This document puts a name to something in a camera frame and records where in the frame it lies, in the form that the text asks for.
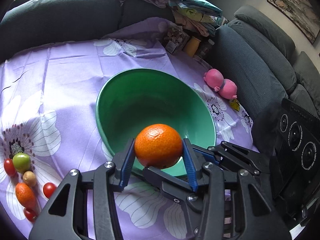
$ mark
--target pink plush pig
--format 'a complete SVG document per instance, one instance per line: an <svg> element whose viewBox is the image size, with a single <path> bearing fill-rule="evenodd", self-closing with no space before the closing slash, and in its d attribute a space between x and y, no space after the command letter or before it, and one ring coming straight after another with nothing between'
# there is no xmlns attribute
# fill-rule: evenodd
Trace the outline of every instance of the pink plush pig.
<svg viewBox="0 0 320 240"><path fill-rule="evenodd" d="M220 96L226 99L236 99L237 86L230 79L224 79L222 74L217 69L210 69L204 74L204 81Z"/></svg>

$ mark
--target red cherry tomato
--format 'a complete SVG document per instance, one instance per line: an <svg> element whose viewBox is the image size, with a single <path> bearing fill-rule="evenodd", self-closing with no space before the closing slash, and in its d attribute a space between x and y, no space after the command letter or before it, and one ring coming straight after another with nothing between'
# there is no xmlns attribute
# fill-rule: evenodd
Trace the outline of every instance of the red cherry tomato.
<svg viewBox="0 0 320 240"><path fill-rule="evenodd" d="M32 223L34 223L38 217L37 213L30 208L24 208L23 213L26 218Z"/></svg>
<svg viewBox="0 0 320 240"><path fill-rule="evenodd" d="M43 194L47 197L50 198L51 195L53 194L53 192L56 190L56 185L54 185L51 182L48 182L46 184L44 184L43 186Z"/></svg>
<svg viewBox="0 0 320 240"><path fill-rule="evenodd" d="M13 161L11 159L5 159L3 163L3 167L5 172L10 176L14 176L16 174L16 169L13 166Z"/></svg>

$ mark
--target green plastic bowl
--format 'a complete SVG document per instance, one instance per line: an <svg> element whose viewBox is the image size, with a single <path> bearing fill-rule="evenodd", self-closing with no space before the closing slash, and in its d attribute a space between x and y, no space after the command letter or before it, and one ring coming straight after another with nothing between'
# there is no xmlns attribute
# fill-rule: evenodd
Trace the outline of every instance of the green plastic bowl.
<svg viewBox="0 0 320 240"><path fill-rule="evenodd" d="M130 69L110 78L97 99L96 122L111 155L155 123L170 125L200 147L216 145L214 121L200 96L179 79L153 69ZM142 175L143 168L136 159L132 171ZM186 175L182 158L163 171Z"/></svg>

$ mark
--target floral tablecloth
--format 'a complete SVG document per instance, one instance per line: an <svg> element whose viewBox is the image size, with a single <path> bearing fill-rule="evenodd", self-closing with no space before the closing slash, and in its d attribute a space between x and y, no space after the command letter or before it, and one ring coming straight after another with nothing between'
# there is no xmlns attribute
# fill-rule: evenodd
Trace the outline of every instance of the floral tablecloth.
<svg viewBox="0 0 320 240"><path fill-rule="evenodd" d="M30 156L38 180L38 212L47 201L42 190L46 182L58 185L71 169L93 170L110 160L96 127L95 102L103 84L120 71L152 68L181 79L206 102L215 119L217 143L226 140L256 150L252 120L243 107L233 110L205 85L201 65L184 52L167 54L156 39L169 24L150 18L103 40L38 47L0 65L0 201L26 237L32 224L15 195L21 175L7 176L4 159L17 152ZM115 199L124 239L186 238L180 206L149 184L132 176ZM89 236L94 238L92 213L88 202Z"/></svg>

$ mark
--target orange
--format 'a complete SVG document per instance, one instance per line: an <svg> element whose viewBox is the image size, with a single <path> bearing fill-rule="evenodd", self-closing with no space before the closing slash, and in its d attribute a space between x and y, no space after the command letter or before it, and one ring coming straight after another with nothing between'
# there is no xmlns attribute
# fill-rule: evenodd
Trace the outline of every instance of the orange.
<svg viewBox="0 0 320 240"><path fill-rule="evenodd" d="M32 189L24 183L16 185L16 196L19 203L25 208L34 208L36 205L36 196Z"/></svg>
<svg viewBox="0 0 320 240"><path fill-rule="evenodd" d="M143 166L169 168L182 155L182 140L178 132L166 124L153 124L136 137L134 150Z"/></svg>

